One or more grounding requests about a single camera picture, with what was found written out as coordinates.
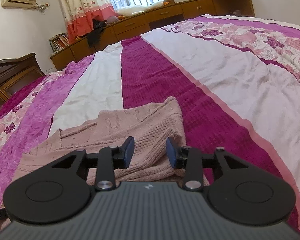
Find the floral curtain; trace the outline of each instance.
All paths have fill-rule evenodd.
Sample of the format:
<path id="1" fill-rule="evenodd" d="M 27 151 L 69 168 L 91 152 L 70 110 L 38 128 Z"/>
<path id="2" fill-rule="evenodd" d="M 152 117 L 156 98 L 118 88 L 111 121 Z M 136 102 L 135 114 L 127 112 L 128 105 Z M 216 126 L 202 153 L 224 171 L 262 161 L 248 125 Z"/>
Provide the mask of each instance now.
<path id="1" fill-rule="evenodd" d="M 109 0 L 60 0 L 69 41 L 93 30 L 92 19 L 103 21 L 117 15 Z"/>

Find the black round disc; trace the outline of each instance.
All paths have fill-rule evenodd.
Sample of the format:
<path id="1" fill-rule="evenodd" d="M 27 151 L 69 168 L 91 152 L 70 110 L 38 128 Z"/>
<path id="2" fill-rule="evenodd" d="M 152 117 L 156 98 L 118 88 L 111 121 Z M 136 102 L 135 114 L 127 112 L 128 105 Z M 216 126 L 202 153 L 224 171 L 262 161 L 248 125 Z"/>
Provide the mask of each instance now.
<path id="1" fill-rule="evenodd" d="M 283 180 L 255 169 L 231 170 L 211 186 L 208 200 L 223 217 L 247 225 L 269 225 L 288 218 L 296 197 Z"/>
<path id="2" fill-rule="evenodd" d="M 239 198 L 248 203 L 263 203 L 273 196 L 273 190 L 267 184 L 248 181 L 239 184 L 235 192 Z"/>
<path id="3" fill-rule="evenodd" d="M 90 199 L 87 183 L 66 169 L 34 171 L 10 184 L 3 203 L 13 220 L 50 224 L 77 214 Z"/>

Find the pink towel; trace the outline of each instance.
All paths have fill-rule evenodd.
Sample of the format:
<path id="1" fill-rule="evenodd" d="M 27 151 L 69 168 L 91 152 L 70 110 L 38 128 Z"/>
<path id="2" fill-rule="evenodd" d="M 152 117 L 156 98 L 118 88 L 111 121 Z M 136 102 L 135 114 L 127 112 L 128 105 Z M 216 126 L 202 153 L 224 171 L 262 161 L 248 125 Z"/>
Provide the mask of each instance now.
<path id="1" fill-rule="evenodd" d="M 96 153 L 107 146 L 121 146 L 128 136 L 135 138 L 135 151 L 126 170 L 116 170 L 120 181 L 180 181 L 184 170 L 173 170 L 166 156 L 166 139 L 186 145 L 181 109 L 169 97 L 163 103 L 149 103 L 126 110 L 101 111 L 95 120 L 57 130 L 46 141 L 23 153 L 12 181 L 78 148 Z M 87 183 L 94 184 L 96 171 L 90 169 Z"/>

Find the wooden headboard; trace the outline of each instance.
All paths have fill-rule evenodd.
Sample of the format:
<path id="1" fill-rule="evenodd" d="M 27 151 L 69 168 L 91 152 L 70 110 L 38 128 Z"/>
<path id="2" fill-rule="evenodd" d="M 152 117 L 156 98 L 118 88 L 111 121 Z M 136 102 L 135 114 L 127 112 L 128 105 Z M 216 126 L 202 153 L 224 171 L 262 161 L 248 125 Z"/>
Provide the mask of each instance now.
<path id="1" fill-rule="evenodd" d="M 45 76 L 34 53 L 21 58 L 0 60 L 0 106 L 24 86 Z"/>

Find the stuffed toy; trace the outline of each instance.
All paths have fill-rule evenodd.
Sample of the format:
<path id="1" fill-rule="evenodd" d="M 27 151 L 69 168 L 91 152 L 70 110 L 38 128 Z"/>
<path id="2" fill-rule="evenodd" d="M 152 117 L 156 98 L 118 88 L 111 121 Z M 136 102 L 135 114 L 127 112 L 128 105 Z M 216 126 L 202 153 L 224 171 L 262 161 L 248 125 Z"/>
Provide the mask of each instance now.
<path id="1" fill-rule="evenodd" d="M 159 1 L 155 2 L 150 5 L 129 5 L 123 8 L 120 8 L 116 10 L 116 13 L 120 15 L 118 18 L 120 19 L 121 16 L 130 17 L 139 13 L 144 13 L 146 11 L 162 7 L 164 5 L 167 5 L 169 2 Z"/>

